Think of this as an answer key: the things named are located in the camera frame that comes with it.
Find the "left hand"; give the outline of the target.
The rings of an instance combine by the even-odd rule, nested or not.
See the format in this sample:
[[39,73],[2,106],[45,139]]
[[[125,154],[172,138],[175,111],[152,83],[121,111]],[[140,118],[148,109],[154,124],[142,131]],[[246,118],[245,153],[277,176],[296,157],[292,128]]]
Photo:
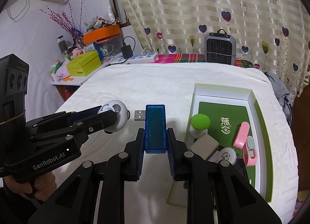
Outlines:
[[56,177],[52,172],[37,177],[34,184],[30,183],[17,183],[12,176],[3,178],[5,185],[15,194],[28,199],[26,194],[31,194],[35,190],[35,198],[37,200],[46,201],[56,190]]

